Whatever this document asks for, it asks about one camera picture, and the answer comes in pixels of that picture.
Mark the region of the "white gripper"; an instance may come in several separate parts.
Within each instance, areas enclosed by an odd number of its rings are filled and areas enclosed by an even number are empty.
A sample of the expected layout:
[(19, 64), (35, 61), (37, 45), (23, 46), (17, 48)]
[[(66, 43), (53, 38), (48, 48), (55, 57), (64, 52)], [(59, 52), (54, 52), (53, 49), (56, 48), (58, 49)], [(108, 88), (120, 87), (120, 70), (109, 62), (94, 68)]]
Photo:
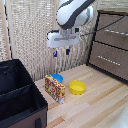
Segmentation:
[[(47, 46), (53, 48), (53, 57), (57, 57), (57, 47), (72, 46), (79, 42), (79, 29), (52, 30), (47, 33)], [(70, 55), (71, 48), (66, 49), (66, 55)]]

